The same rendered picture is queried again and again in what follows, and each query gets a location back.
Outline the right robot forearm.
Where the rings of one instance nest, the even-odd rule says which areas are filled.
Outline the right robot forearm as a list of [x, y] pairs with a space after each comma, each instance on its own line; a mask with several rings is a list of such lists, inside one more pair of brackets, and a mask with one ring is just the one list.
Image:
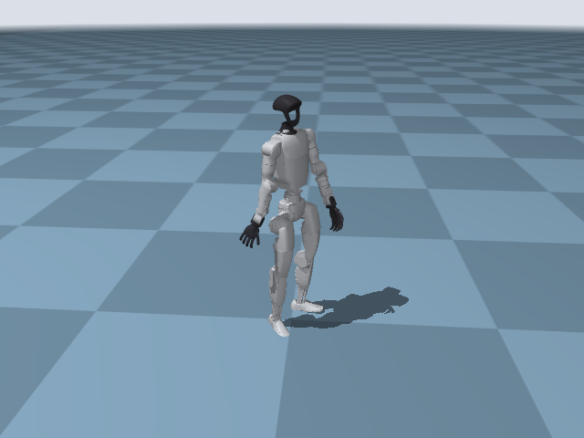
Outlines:
[[253, 221], [256, 222], [257, 224], [260, 224], [262, 219], [265, 217], [266, 214], [268, 214], [268, 207], [270, 204], [270, 201], [272, 199], [272, 195], [269, 193], [270, 192], [270, 184], [269, 182], [263, 182], [259, 192], [258, 192], [258, 207], [255, 210], [255, 216], [253, 218]]

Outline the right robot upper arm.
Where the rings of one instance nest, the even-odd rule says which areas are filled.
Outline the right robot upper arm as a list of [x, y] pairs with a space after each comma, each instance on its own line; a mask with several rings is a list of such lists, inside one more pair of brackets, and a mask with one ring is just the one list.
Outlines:
[[276, 158], [281, 153], [281, 144], [282, 141], [278, 139], [273, 139], [271, 141], [267, 141], [262, 146], [262, 182], [268, 182], [270, 184], [270, 192], [274, 193], [278, 189], [278, 184], [276, 180], [273, 180], [273, 175], [276, 169]]

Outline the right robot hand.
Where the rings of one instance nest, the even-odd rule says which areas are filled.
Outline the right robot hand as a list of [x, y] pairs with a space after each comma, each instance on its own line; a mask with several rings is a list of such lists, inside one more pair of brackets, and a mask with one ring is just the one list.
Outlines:
[[[254, 214], [254, 216], [255, 216], [255, 214]], [[253, 218], [254, 218], [254, 216], [253, 216]], [[255, 238], [256, 238], [256, 241], [257, 241], [257, 245], [260, 244], [259, 243], [259, 235], [258, 235], [258, 233], [259, 233], [259, 228], [258, 227], [261, 227], [262, 223], [265, 221], [265, 217], [264, 217], [262, 219], [261, 223], [260, 224], [257, 224], [256, 222], [253, 221], [253, 218], [251, 220], [251, 224], [244, 230], [244, 232], [242, 233], [242, 235], [240, 236], [240, 239], [239, 239], [241, 241], [242, 238], [244, 237], [244, 235], [246, 235], [245, 238], [244, 238], [244, 240], [243, 240], [243, 244], [244, 244], [246, 238], [248, 237], [245, 246], [248, 246], [250, 240], [252, 239], [251, 240], [251, 243], [250, 243], [250, 248], [253, 247], [253, 242], [254, 242]]]

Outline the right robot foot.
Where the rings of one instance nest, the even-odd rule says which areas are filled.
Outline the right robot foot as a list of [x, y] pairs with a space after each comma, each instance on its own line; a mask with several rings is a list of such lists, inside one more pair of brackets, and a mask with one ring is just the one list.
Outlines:
[[268, 317], [268, 323], [273, 327], [274, 331], [282, 336], [282, 337], [287, 337], [289, 335], [289, 331], [286, 328], [286, 326], [284, 325], [282, 320], [278, 320], [276, 317], [276, 322], [272, 319], [272, 314], [269, 315]]

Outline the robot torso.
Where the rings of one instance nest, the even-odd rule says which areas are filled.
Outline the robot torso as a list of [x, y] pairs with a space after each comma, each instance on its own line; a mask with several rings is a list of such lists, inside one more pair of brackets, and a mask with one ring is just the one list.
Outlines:
[[306, 201], [300, 197], [302, 190], [299, 188], [306, 185], [308, 181], [309, 147], [307, 133], [298, 126], [297, 128], [295, 126], [293, 130], [297, 131], [294, 135], [283, 134], [289, 130], [283, 130], [282, 133], [278, 131], [270, 140], [282, 141], [281, 153], [276, 158], [276, 169], [273, 175], [278, 188], [286, 189], [284, 199], [279, 201], [278, 213], [288, 212], [289, 220], [295, 222], [302, 217], [306, 208]]

